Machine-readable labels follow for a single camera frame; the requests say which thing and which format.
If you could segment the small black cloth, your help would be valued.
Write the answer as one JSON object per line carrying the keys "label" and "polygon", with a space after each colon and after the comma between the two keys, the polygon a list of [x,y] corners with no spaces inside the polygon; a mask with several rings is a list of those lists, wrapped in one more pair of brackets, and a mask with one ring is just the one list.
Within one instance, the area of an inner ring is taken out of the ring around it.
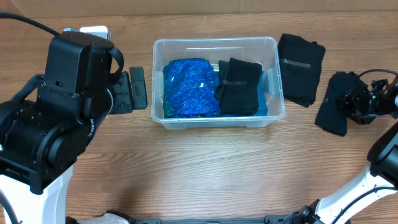
{"label": "small black cloth", "polygon": [[361,92],[368,85],[354,72],[336,72],[329,80],[315,124],[329,133],[345,136],[347,118],[361,110]]}

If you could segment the blue sparkly cloth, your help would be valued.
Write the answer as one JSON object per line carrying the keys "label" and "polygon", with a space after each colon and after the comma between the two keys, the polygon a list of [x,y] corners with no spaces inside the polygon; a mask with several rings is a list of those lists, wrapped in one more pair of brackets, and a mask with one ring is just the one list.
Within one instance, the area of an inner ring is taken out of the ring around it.
{"label": "blue sparkly cloth", "polygon": [[221,114],[215,97],[214,68],[208,60],[173,60],[163,68],[163,74],[165,118],[212,118]]}

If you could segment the blue jeans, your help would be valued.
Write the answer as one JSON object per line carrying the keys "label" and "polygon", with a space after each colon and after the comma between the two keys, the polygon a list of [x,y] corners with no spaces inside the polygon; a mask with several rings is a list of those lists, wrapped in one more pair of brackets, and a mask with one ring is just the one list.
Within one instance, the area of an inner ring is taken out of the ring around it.
{"label": "blue jeans", "polygon": [[[220,73],[218,70],[215,70],[213,72],[213,77],[214,77],[215,87],[218,87],[219,85],[221,85],[221,78],[220,78]],[[267,116],[268,115],[268,107],[267,107],[267,103],[266,103],[266,98],[265,98],[264,92],[262,90],[263,78],[264,78],[264,72],[261,73],[261,77],[257,84],[257,100],[259,103],[259,107],[257,109],[257,112],[254,114],[254,116]]]}

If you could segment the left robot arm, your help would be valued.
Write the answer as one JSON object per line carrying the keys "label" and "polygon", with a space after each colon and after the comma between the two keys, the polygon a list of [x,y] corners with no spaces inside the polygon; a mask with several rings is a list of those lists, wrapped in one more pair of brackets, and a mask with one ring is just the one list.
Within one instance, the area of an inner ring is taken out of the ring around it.
{"label": "left robot arm", "polygon": [[7,223],[74,223],[73,166],[108,115],[147,108],[142,67],[105,26],[52,32],[45,71],[1,104],[1,205]]}

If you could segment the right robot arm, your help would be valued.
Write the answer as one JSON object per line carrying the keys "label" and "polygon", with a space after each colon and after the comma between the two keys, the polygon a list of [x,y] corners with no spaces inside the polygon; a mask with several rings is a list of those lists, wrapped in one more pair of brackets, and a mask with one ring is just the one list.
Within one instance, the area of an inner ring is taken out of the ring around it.
{"label": "right robot arm", "polygon": [[[362,74],[335,73],[318,112],[316,123],[334,133],[331,124],[352,119],[370,124],[388,114],[397,118],[397,80],[362,81]],[[283,223],[350,223],[368,205],[397,193],[397,125],[388,129],[370,148],[364,169],[334,194],[287,215]]]}

